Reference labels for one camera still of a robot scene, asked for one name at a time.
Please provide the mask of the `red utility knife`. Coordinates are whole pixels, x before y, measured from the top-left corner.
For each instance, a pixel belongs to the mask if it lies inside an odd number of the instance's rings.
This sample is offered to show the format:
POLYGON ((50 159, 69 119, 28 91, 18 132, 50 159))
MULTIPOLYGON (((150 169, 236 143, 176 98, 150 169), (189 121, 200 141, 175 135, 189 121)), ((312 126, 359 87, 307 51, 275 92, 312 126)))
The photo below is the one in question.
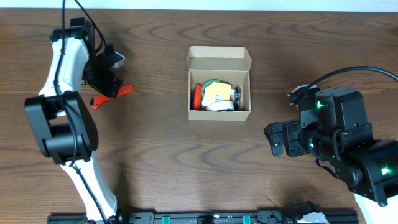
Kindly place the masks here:
MULTIPOLYGON (((131 84, 124 85, 119 89, 118 94, 116 95, 116 98, 126 95, 132 91, 134 91, 134 87, 131 84)), ((114 99, 114 97, 107 97, 105 95, 94 96, 90 100, 90 108, 97 109, 101 105, 103 105, 104 103, 106 103, 107 101, 112 100, 112 99, 114 99)))

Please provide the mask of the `white tape roll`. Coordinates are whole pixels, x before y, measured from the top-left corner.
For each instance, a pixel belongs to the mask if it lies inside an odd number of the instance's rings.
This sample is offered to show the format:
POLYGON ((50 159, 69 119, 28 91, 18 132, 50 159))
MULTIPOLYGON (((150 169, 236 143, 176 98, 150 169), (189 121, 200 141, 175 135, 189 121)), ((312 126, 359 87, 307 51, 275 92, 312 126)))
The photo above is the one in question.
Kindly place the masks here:
POLYGON ((217 101, 206 107, 207 111, 234 111, 234 103, 232 101, 217 101))

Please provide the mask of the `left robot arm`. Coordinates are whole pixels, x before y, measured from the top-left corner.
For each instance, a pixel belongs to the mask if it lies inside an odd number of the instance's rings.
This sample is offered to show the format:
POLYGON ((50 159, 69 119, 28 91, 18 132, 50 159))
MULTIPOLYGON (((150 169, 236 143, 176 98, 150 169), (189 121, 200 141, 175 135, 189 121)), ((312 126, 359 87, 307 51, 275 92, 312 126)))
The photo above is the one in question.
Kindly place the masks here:
POLYGON ((71 178, 85 205, 84 215, 50 215, 47 223, 128 223, 129 217, 104 179, 96 150, 98 130, 80 95, 89 85, 115 98, 123 82, 111 70, 124 57, 111 44, 95 48, 95 23, 73 18, 50 36, 53 58, 38 96, 27 98, 24 110, 41 153, 71 178))

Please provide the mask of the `red cylindrical lighter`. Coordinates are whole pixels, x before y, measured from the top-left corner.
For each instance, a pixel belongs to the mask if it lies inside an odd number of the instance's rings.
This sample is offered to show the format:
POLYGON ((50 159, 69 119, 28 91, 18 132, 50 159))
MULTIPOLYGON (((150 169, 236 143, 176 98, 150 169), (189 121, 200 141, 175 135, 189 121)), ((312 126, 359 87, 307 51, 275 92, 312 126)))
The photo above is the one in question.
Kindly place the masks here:
POLYGON ((202 91, 202 85, 197 84, 195 86, 194 95, 193 95, 193 109, 194 110, 201 109, 201 91, 202 91))

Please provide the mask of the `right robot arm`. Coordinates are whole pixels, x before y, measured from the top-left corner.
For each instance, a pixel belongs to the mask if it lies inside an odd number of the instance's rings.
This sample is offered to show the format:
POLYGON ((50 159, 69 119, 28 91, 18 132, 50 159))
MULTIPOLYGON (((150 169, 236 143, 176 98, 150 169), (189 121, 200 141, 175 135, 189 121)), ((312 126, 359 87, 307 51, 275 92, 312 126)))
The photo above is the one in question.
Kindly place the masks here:
POLYGON ((300 86, 289 98, 299 118, 264 128, 272 154, 312 154, 319 167, 329 162, 325 170, 347 185, 367 223, 397 223, 397 141, 374 138, 362 94, 350 86, 300 86))

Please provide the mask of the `green tape roll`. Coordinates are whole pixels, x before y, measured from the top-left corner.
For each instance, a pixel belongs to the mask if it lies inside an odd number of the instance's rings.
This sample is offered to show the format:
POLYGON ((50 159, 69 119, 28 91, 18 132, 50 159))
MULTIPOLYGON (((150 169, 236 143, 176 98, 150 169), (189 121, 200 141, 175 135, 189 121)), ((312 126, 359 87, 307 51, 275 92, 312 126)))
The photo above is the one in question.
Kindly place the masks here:
POLYGON ((202 89, 201 89, 201 95, 204 96, 205 94, 205 89, 212 83, 224 83, 224 81, 219 80, 219 79, 211 79, 206 81, 203 85, 202 85, 202 89))

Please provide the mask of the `brown cardboard box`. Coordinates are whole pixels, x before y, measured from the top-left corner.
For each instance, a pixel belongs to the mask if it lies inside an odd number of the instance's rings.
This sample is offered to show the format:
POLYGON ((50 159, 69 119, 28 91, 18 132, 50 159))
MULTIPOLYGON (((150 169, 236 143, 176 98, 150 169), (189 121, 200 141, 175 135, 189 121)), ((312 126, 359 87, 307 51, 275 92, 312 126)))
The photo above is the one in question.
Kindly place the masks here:
POLYGON ((250 68, 252 58, 244 47, 191 46, 188 50, 188 118, 196 121, 245 121, 251 113, 250 68), (197 84, 219 79, 232 87, 230 101, 234 103, 234 88, 241 89, 239 111, 207 111, 193 109, 197 84))

